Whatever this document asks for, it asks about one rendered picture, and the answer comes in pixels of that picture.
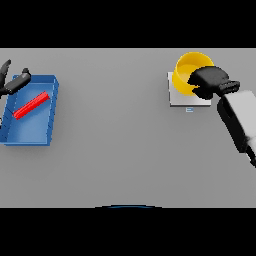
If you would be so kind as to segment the blue tray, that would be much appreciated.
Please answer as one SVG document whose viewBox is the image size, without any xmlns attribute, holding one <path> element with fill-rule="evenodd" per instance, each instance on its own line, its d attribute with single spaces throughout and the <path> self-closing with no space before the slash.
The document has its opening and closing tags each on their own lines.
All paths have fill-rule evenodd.
<svg viewBox="0 0 256 256">
<path fill-rule="evenodd" d="M 59 83 L 55 75 L 33 75 L 17 93 L 6 97 L 0 128 L 0 144 L 6 146 L 49 146 L 52 140 Z M 50 99 L 16 120 L 13 113 L 46 92 Z"/>
</svg>

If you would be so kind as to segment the dark robot right hand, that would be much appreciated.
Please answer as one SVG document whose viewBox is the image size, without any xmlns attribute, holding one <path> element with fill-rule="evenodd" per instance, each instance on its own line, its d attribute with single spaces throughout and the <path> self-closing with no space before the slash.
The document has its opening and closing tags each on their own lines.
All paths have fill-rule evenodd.
<svg viewBox="0 0 256 256">
<path fill-rule="evenodd" d="M 230 80 L 229 75 L 217 66 L 196 69 L 190 74 L 188 84 L 194 86 L 193 93 L 205 100 L 211 100 L 214 94 L 223 97 L 240 89 L 240 82 Z"/>
</svg>

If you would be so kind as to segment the red beaker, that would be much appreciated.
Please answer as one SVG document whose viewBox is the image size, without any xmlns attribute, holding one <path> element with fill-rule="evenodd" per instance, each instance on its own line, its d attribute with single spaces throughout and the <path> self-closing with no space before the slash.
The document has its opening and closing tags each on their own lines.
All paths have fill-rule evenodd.
<svg viewBox="0 0 256 256">
<path fill-rule="evenodd" d="M 35 98 L 27 102 L 25 105 L 15 110 L 13 112 L 13 117 L 16 120 L 19 120 L 49 99 L 50 96 L 48 95 L 48 93 L 46 91 L 43 91 L 40 94 L 38 94 Z"/>
</svg>

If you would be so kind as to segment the yellow bowl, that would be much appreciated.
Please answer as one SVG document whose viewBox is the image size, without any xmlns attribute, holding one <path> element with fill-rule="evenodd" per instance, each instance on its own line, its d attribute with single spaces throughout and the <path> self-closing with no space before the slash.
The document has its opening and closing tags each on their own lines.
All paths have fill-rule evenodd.
<svg viewBox="0 0 256 256">
<path fill-rule="evenodd" d="M 188 80 L 190 75 L 198 68 L 213 66 L 214 62 L 210 57 L 201 52 L 187 52 L 176 62 L 172 83 L 174 88 L 182 95 L 194 96 L 192 92 L 196 85 L 190 85 Z"/>
</svg>

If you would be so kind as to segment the dark robot left hand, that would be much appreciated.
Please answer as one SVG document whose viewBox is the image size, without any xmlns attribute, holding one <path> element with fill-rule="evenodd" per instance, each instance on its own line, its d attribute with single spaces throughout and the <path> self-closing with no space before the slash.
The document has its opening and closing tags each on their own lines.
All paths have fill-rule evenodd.
<svg viewBox="0 0 256 256">
<path fill-rule="evenodd" d="M 0 98 L 3 95 L 15 94 L 31 81 L 31 74 L 29 72 L 29 69 L 24 68 L 21 74 L 18 75 L 14 80 L 6 82 L 6 77 L 7 77 L 7 73 L 10 65 L 11 65 L 11 60 L 8 59 L 0 67 Z"/>
</svg>

